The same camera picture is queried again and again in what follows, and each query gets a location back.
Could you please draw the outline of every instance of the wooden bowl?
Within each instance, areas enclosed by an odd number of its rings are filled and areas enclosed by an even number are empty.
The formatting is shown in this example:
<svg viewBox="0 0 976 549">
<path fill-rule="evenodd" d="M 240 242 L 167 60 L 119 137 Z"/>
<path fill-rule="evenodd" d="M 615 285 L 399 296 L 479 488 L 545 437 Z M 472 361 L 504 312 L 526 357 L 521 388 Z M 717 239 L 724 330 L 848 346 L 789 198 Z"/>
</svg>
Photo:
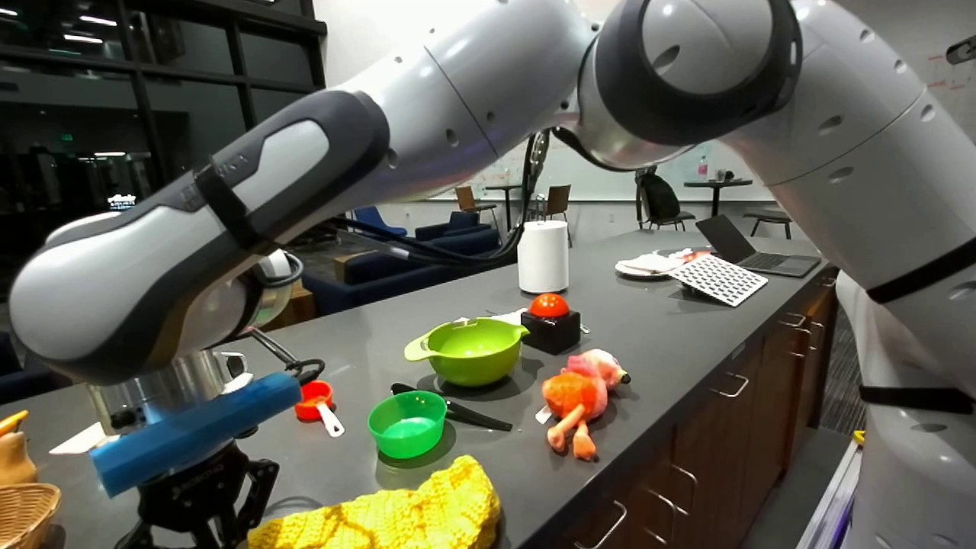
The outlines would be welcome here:
<svg viewBox="0 0 976 549">
<path fill-rule="evenodd" d="M 61 488 L 19 481 L 0 488 L 0 549 L 39 549 L 50 537 Z"/>
</svg>

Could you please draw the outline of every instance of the orange toy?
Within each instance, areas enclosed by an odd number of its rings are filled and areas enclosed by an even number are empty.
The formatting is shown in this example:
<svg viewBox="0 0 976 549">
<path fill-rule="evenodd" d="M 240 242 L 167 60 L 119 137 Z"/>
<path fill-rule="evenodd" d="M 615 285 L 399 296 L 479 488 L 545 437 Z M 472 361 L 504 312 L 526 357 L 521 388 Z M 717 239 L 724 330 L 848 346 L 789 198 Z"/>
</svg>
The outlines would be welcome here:
<svg viewBox="0 0 976 549">
<path fill-rule="evenodd" d="M 590 420 L 600 418 L 610 403 L 610 390 L 629 381 L 629 371 L 615 364 L 613 354 L 573 354 L 559 376 L 543 381 L 543 399 L 559 418 L 559 424 L 545 429 L 548 447 L 565 454 L 566 437 L 573 432 L 573 458 L 598 460 L 598 444 L 590 437 Z"/>
</svg>

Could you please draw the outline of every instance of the green bowl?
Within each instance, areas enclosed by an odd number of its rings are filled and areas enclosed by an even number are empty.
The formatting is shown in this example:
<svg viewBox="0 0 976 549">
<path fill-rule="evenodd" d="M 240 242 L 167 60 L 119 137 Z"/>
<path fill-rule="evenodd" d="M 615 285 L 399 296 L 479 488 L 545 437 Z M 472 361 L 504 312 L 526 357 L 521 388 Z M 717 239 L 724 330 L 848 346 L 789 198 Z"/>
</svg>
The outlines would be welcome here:
<svg viewBox="0 0 976 549">
<path fill-rule="evenodd" d="M 404 354 L 405 361 L 430 361 L 448 383 L 485 388 L 515 368 L 526 332 L 526 327 L 495 318 L 455 320 L 408 342 Z"/>
<path fill-rule="evenodd" d="M 389 460 L 416 460 L 444 437 L 448 403 L 430 390 L 408 390 L 383 399 L 369 415 L 375 447 Z"/>
</svg>

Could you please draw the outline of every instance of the laboratory bench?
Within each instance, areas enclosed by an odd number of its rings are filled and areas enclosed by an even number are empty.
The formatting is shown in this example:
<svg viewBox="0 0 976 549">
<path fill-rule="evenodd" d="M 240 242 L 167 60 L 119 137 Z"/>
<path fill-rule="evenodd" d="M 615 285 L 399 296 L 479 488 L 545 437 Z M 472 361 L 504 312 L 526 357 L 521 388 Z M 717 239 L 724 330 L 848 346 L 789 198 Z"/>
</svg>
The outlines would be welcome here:
<svg viewBox="0 0 976 549">
<path fill-rule="evenodd" d="M 511 420 L 508 432 L 448 424 L 444 442 L 417 463 L 377 458 L 365 415 L 394 381 L 437 388 L 428 364 L 405 364 L 405 342 L 437 323 L 508 313 L 529 304 L 515 264 L 382 300 L 341 313 L 269 332 L 292 357 L 322 357 L 344 437 L 298 424 L 292 413 L 265 420 L 237 444 L 282 463 L 272 502 L 310 496 L 339 502 L 377 488 L 416 488 L 457 454 L 491 476 L 504 526 L 497 546 L 739 546 L 764 495 L 788 474 L 817 420 L 834 335 L 834 268 L 770 277 L 739 307 L 688 296 L 676 281 L 632 281 L 613 264 L 651 251 L 705 244 L 697 231 L 619 236 L 571 251 L 566 301 L 583 318 L 578 350 L 605 349 L 632 371 L 592 424 L 600 460 L 553 454 L 539 383 L 566 354 L 521 350 L 515 371 L 487 390 L 455 390 L 476 413 Z M 777 251 L 815 254 L 796 242 Z M 282 368 L 256 342 L 232 342 L 246 368 Z M 95 409 L 83 388 L 0 404 L 31 409 L 26 440 L 46 481 L 61 486 L 61 546 L 112 546 L 137 525 L 137 491 L 107 496 L 87 458 L 50 447 L 84 429 Z"/>
</svg>

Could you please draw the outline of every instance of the white container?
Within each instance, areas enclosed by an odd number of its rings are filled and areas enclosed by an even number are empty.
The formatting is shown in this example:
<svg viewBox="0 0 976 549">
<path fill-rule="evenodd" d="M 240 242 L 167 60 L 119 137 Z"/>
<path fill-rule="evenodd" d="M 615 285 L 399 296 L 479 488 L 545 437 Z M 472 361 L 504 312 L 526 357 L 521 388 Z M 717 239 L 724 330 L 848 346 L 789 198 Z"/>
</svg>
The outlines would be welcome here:
<svg viewBox="0 0 976 549">
<path fill-rule="evenodd" d="M 565 219 L 531 219 L 517 242 L 521 292 L 565 292 L 571 286 L 571 226 Z"/>
</svg>

